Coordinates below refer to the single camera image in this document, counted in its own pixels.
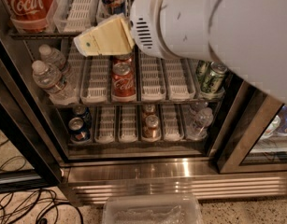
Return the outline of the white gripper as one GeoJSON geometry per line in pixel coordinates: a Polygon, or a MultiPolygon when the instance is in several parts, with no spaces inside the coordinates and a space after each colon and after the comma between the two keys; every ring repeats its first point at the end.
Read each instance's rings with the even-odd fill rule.
{"type": "Polygon", "coordinates": [[[130,22],[123,15],[112,15],[97,26],[85,30],[73,41],[83,56],[124,55],[136,45],[145,54],[169,59],[160,28],[160,10],[163,0],[134,0],[130,22]]]}

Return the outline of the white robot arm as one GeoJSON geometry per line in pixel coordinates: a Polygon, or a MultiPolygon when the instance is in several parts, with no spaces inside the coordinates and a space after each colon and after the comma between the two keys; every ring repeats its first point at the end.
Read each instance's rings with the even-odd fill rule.
{"type": "Polygon", "coordinates": [[[74,39],[85,56],[133,47],[162,59],[224,63],[287,105],[287,0],[134,0],[74,39]]]}

